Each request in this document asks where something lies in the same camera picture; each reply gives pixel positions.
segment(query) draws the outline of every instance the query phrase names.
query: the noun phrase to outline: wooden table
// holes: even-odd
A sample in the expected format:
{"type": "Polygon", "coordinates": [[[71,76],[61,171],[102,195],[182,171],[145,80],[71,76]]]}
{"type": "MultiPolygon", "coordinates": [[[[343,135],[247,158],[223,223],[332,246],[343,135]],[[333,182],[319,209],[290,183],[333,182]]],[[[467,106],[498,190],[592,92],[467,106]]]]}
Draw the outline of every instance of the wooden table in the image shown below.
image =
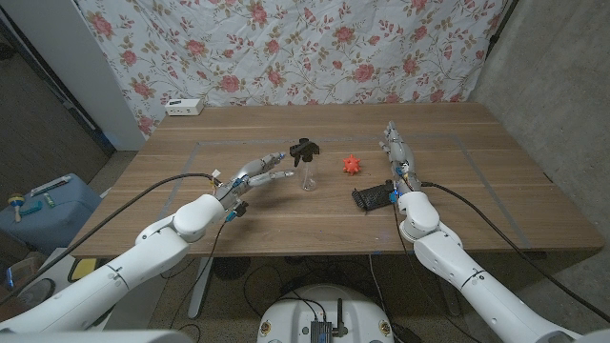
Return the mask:
{"type": "MultiPolygon", "coordinates": [[[[321,149],[318,189],[305,192],[294,177],[248,192],[242,197],[250,203],[248,212],[227,224],[214,255],[401,253],[393,208],[365,213],[351,196],[354,188],[391,178],[386,154],[377,144],[390,120],[413,149],[421,181],[459,192],[520,247],[565,251],[603,246],[595,228],[489,111],[475,103],[210,108],[195,117],[167,117],[77,238],[165,177],[218,169],[225,180],[245,163],[287,151],[298,138],[308,137],[321,149]],[[362,159],[362,171],[354,176],[342,172],[342,159],[350,153],[362,159]]],[[[275,169],[292,167],[287,158],[275,169]]],[[[153,221],[210,191],[203,178],[161,186],[73,255],[119,255],[153,221]]],[[[510,250],[459,200],[436,189],[424,191],[466,250],[510,250]]],[[[209,254],[217,230],[193,243],[190,255],[209,254]]]]}

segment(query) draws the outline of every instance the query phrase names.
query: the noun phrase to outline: floral fabric backdrop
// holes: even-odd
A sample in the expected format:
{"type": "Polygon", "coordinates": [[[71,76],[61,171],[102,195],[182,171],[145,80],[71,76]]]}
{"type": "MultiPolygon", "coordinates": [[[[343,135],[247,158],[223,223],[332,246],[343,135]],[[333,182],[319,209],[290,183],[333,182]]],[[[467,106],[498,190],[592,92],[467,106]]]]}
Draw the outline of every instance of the floral fabric backdrop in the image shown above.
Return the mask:
{"type": "Polygon", "coordinates": [[[461,101],[507,0],[78,0],[149,136],[206,106],[461,101]]]}

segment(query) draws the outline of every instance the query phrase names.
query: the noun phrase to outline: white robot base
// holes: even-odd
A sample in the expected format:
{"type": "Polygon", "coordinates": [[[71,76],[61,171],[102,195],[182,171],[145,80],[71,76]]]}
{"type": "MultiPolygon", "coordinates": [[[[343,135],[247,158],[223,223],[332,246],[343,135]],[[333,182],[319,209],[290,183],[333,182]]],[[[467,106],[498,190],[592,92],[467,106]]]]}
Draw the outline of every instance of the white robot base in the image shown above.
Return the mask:
{"type": "Polygon", "coordinates": [[[387,315],[376,303],[354,290],[319,284],[302,287],[283,296],[286,297],[291,299],[277,301],[263,314],[257,343],[394,342],[387,315]],[[318,302],[326,311],[326,324],[322,309],[310,302],[319,320],[313,323],[314,312],[305,301],[293,300],[298,297],[318,302]]]}

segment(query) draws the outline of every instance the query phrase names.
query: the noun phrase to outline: black spray nozzle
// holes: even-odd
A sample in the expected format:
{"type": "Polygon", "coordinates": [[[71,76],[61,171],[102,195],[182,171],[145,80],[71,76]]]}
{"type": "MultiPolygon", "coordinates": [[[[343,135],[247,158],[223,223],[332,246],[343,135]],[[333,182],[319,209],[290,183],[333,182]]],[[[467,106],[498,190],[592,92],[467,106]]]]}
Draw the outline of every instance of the black spray nozzle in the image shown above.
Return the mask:
{"type": "Polygon", "coordinates": [[[320,154],[320,147],[308,138],[301,138],[297,145],[290,147],[290,156],[295,158],[295,167],[298,166],[298,161],[301,159],[303,162],[312,162],[314,153],[320,154]]]}

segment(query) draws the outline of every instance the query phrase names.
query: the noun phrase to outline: concrete wall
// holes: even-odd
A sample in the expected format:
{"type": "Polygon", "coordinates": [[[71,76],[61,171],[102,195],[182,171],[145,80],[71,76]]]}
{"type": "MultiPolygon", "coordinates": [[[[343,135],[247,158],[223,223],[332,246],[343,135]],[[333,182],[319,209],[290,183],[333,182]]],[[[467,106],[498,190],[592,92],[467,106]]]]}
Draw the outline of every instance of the concrete wall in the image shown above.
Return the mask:
{"type": "MultiPolygon", "coordinates": [[[[609,1],[522,0],[469,99],[492,112],[606,240],[610,238],[609,37],[609,1]]],[[[479,262],[485,267],[485,260],[479,262]]],[[[519,269],[522,261],[514,263],[501,272],[526,277],[527,272],[519,269]]],[[[606,247],[557,276],[610,312],[608,266],[606,247]]],[[[540,314],[574,331],[607,327],[548,282],[530,282],[516,291],[540,314]]]]}
{"type": "Polygon", "coordinates": [[[139,150],[144,136],[72,0],[0,0],[0,4],[114,147],[139,150]]]}

